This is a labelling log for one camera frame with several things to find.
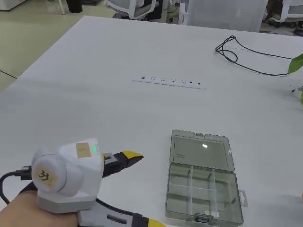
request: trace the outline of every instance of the sticker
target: sticker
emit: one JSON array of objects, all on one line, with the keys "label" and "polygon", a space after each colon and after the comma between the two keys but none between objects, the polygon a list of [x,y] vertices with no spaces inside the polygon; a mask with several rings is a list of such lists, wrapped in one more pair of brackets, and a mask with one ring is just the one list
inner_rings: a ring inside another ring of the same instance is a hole
[{"label": "sticker", "polygon": [[46,187],[50,189],[56,185],[56,182],[58,180],[58,177],[53,174],[52,171],[46,169],[42,164],[37,166],[34,173],[34,178],[39,180],[41,183],[43,183]]},{"label": "sticker", "polygon": [[89,143],[76,143],[76,150],[78,158],[91,157]]}]

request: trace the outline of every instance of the black cord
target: black cord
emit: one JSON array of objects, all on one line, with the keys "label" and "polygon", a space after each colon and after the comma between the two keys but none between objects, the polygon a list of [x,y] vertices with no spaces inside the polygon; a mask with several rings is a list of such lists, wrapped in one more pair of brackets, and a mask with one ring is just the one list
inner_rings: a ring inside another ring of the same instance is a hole
[{"label": "black cord", "polygon": [[14,171],[14,172],[9,172],[5,175],[3,175],[1,178],[0,178],[0,197],[3,199],[3,201],[6,203],[6,204],[9,204],[9,200],[8,198],[6,198],[6,196],[4,195],[3,193],[3,182],[6,178],[8,178],[9,176],[21,176],[20,172],[19,171]]},{"label": "black cord", "polygon": [[169,0],[169,6],[167,6],[167,8],[166,8],[166,9],[163,9],[162,11],[168,10],[168,9],[170,8],[170,6],[171,6],[171,3],[170,3],[170,0]]},{"label": "black cord", "polygon": [[174,13],[174,12],[177,11],[177,9],[178,9],[178,7],[176,7],[176,9],[175,9],[174,11],[172,11],[172,12],[167,12],[167,13]]},{"label": "black cord", "polygon": [[21,170],[16,170],[14,172],[9,172],[9,173],[3,175],[0,178],[0,197],[3,199],[3,201],[6,204],[9,204],[10,202],[9,202],[8,198],[3,193],[3,182],[6,178],[8,178],[10,176],[20,176],[21,181],[32,180],[32,167],[31,166],[24,166],[24,167],[21,168]]},{"label": "black cord", "polygon": [[[270,73],[260,72],[260,71],[258,71],[258,70],[254,70],[254,69],[251,69],[251,68],[249,68],[249,67],[247,67],[247,66],[244,66],[244,65],[241,65],[241,64],[237,63],[237,61],[238,61],[238,56],[236,55],[236,53],[235,53],[235,52],[232,52],[232,51],[230,51],[230,50],[223,49],[224,45],[225,45],[226,43],[232,41],[232,40],[235,40],[235,41],[236,41],[241,47],[243,47],[244,49],[249,50],[249,51],[252,51],[252,52],[254,52],[254,53],[259,53],[259,54],[263,54],[263,55],[267,55],[267,56],[272,56],[272,57],[284,58],[284,59],[292,60],[292,58],[287,58],[287,57],[283,57],[283,56],[279,56],[279,55],[274,55],[274,54],[269,54],[269,53],[262,53],[262,52],[254,51],[254,50],[252,50],[252,49],[250,49],[250,48],[247,48],[247,47],[243,46],[242,44],[240,44],[239,41],[237,40],[237,37],[235,37],[234,35],[231,35],[230,37],[228,37],[227,39],[225,39],[223,43],[221,43],[219,46],[216,47],[215,51],[216,51],[217,53],[219,53],[220,55],[222,55],[224,58],[226,58],[226,60],[228,60],[229,62],[232,62],[232,63],[234,63],[234,64],[236,64],[236,65],[238,65],[238,66],[241,66],[241,67],[243,67],[243,68],[245,68],[245,69],[248,69],[248,70],[250,70],[250,71],[253,71],[253,72],[256,72],[256,73],[260,73],[260,74],[263,74],[263,75],[275,76],[275,77],[287,77],[287,76],[288,76],[288,73],[283,73],[283,74],[270,74]],[[229,57],[227,57],[227,56],[225,55],[225,52],[232,53],[232,54],[236,57],[236,60],[233,61],[232,59],[230,59]]]},{"label": "black cord", "polygon": [[8,76],[10,76],[10,77],[12,77],[12,78],[14,78],[14,79],[17,79],[17,77],[12,76],[12,75],[6,73],[5,71],[0,70],[0,72],[4,73],[4,74],[6,74],[6,75],[8,75]]}]

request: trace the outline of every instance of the electrical socket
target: electrical socket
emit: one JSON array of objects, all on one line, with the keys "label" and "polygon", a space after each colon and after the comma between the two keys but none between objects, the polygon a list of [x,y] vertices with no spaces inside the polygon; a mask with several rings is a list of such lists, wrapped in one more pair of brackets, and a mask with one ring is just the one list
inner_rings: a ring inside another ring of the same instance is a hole
[{"label": "electrical socket", "polygon": [[134,79],[133,81],[152,83],[152,84],[162,84],[162,85],[169,85],[169,86],[176,86],[176,87],[205,89],[201,86],[201,83],[197,83],[192,80],[186,80],[186,79],[177,80],[175,78],[141,76],[139,79]]}]

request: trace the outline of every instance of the table surface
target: table surface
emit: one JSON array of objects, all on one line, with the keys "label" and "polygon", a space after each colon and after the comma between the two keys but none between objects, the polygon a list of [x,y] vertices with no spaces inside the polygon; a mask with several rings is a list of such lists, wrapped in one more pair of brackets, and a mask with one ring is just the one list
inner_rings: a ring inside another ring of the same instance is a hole
[{"label": "table surface", "polygon": [[[249,207],[245,227],[302,226],[303,83],[228,63],[214,48],[229,35],[254,50],[294,57],[302,38],[84,17],[0,94],[0,172],[29,165],[42,147],[98,138],[103,152],[144,159],[103,179],[99,198],[165,224],[171,130],[227,136]],[[271,73],[289,60],[229,48],[239,63]],[[190,79],[205,90],[132,82],[142,75]],[[25,186],[4,183],[10,199]]]}]

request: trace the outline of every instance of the clear plastic box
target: clear plastic box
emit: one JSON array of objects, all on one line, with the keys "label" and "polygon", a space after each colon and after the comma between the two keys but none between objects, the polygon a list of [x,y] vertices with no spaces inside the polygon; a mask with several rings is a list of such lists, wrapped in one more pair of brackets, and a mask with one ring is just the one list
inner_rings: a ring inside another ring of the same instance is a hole
[{"label": "clear plastic box", "polygon": [[218,227],[243,223],[227,137],[172,131],[166,216]]}]

